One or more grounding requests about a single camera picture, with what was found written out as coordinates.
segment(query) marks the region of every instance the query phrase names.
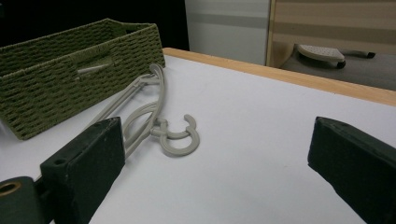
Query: table edge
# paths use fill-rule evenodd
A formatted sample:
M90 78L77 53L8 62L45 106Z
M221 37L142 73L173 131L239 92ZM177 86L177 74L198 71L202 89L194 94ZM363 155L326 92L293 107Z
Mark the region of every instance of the table edge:
M260 77L268 77L316 90L342 94L383 105L396 106L396 91L384 90L325 77L315 77L308 74L286 71L254 63L244 63L182 49L164 48L163 54L198 63L206 63L218 67L233 69L235 71L249 73Z

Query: white surface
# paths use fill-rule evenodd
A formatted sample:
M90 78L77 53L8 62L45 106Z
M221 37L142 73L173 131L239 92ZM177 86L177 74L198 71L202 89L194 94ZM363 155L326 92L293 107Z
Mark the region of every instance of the white surface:
M341 63L345 61L345 56L338 49L316 47L310 45L297 45L297 50L306 57L325 62Z
M184 114L194 116L201 145L187 157L169 158L149 137L127 160L92 224L364 223L307 165L315 117L347 122L396 147L396 107L165 59L161 117L180 132ZM133 102L147 103L155 92L145 90ZM106 102L25 142L0 126L0 180L37 177L39 164Z
M186 0L190 50L265 64L269 0Z

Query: woven basket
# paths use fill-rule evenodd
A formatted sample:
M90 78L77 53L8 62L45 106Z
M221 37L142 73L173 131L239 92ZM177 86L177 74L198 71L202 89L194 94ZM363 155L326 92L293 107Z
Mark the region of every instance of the woven basket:
M121 91L151 63L165 66L154 23L105 19L0 48L0 119L29 139Z

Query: black object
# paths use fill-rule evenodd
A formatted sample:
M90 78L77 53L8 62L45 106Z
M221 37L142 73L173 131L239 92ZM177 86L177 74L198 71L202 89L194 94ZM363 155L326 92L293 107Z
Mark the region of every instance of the black object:
M109 18L156 23L163 48L189 50L184 0L3 0L0 47Z
M396 223L396 148L318 117L308 165L367 223Z
M31 177L20 176L0 183L0 223L46 223Z
M93 124L40 165L35 183L17 177L0 184L0 223L89 223L120 174L124 153L120 118Z
M341 62L341 63L337 63L337 68L344 68L345 66L346 66L346 64L347 64L347 62L346 61L343 61L343 62Z

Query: white tabletop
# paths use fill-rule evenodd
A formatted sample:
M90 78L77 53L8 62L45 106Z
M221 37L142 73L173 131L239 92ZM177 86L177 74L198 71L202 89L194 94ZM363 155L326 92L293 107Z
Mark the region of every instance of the white tabletop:
M396 147L396 106L381 105L165 56L160 117L184 131L195 117L201 144L163 154L150 136L127 160L91 223L364 223L307 165L317 116L338 119ZM139 93L112 116L157 97ZM39 164L79 134L110 98L27 140L0 124L0 181L39 176ZM172 142L182 147L186 141Z

